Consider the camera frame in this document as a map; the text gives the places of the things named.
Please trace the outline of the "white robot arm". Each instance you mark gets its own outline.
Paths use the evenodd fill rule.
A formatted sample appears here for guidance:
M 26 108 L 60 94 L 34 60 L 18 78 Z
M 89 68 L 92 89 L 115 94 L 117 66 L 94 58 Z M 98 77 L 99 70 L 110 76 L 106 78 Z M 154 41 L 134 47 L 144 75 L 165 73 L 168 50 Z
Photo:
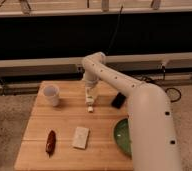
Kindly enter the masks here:
M 171 102 L 159 86 L 140 81 L 105 65 L 102 52 L 82 59 L 85 85 L 103 80 L 127 97 L 134 171 L 183 171 Z

